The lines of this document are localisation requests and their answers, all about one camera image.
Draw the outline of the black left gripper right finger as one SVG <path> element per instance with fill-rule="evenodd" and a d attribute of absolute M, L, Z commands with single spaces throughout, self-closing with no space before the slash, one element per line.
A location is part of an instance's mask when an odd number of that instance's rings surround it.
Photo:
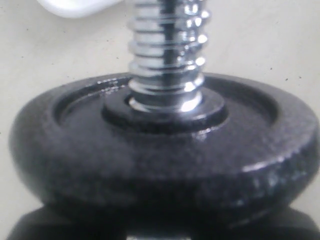
<path fill-rule="evenodd" d="M 191 236 L 192 240 L 316 240 L 318 226 L 306 213 L 286 207 L 257 222 L 222 229 L 207 227 Z"/>

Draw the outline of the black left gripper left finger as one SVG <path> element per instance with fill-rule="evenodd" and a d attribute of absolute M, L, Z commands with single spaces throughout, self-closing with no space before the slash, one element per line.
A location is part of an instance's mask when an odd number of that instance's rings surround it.
<path fill-rule="evenodd" d="M 28 212 L 13 226 L 7 240 L 126 240 L 127 234 L 112 226 L 85 226 L 47 207 Z"/>

